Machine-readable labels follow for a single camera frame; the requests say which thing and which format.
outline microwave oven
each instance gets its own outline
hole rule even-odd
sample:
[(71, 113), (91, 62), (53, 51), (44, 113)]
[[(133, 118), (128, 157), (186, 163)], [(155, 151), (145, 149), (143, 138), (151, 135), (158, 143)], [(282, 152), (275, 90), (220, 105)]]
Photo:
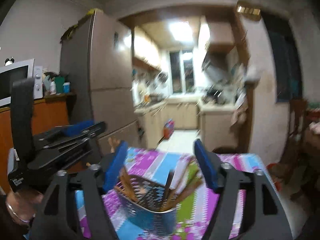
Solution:
[(43, 97), (42, 66), (34, 66), (34, 61), (33, 58), (0, 67), (0, 106), (10, 104), (13, 82), (24, 78), (35, 79), (34, 99)]

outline wicker basket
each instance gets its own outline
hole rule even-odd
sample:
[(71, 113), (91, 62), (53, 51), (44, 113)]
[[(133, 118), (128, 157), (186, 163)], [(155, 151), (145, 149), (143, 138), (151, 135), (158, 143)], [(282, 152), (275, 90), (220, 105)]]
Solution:
[(176, 225), (176, 208), (158, 212), (162, 205), (164, 185), (136, 175), (130, 175), (130, 180), (138, 203), (117, 192), (128, 220), (158, 236), (172, 234)]

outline bracelet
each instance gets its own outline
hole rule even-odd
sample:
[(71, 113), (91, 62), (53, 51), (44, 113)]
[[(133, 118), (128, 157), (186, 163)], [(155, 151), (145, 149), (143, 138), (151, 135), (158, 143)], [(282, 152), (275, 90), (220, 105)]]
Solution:
[(29, 223), (29, 222), (30, 222), (30, 220), (23, 220), (23, 219), (21, 219), (21, 218), (13, 211), (12, 206), (11, 206), (7, 201), (5, 201), (5, 204), (6, 204), (7, 207), (10, 209), (10, 211), (11, 211), (20, 221), (22, 221), (22, 222), (24, 222), (24, 223)]

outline purple tablecloth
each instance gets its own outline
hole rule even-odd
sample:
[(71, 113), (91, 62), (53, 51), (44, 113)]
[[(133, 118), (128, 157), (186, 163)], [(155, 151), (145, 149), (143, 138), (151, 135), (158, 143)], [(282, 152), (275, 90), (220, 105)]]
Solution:
[[(129, 174), (143, 176), (163, 185), (166, 182), (169, 171), (173, 169), (175, 170), (175, 174), (171, 188), (174, 188), (190, 157), (191, 155), (189, 154), (164, 153), (129, 148), (125, 165)], [(224, 162), (231, 163), (237, 170), (253, 172), (255, 169), (262, 169), (271, 181), (262, 161), (254, 154), (220, 155), (219, 158)], [(187, 178), (188, 173), (186, 173), (184, 180), (186, 181)], [(192, 195), (186, 198), (178, 206), (176, 230), (173, 235), (168, 237), (155, 236), (151, 233), (145, 232), (143, 229), (128, 221), (114, 190), (110, 190), (107, 194), (103, 195), (102, 198), (120, 240), (195, 240), (202, 238), (216, 207), (219, 195), (208, 189), (205, 184), (200, 186)], [(82, 191), (76, 192), (76, 200), (83, 235), (90, 238), (91, 234), (87, 224)], [(229, 238), (235, 237), (239, 233), (244, 200), (245, 191), (239, 190), (233, 227)]]

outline hand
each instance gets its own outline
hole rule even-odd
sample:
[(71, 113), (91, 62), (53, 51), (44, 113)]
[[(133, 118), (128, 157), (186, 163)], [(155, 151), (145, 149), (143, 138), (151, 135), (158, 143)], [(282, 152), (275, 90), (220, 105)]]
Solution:
[[(16, 193), (10, 191), (7, 196), (7, 203), (12, 207), (13, 211), (20, 219), (29, 221), (36, 213), (36, 205), (41, 203), (42, 198), (43, 195), (40, 192), (31, 188), (26, 188), (21, 189)], [(7, 209), (16, 223), (20, 225), (26, 224), (17, 218), (8, 207)]]

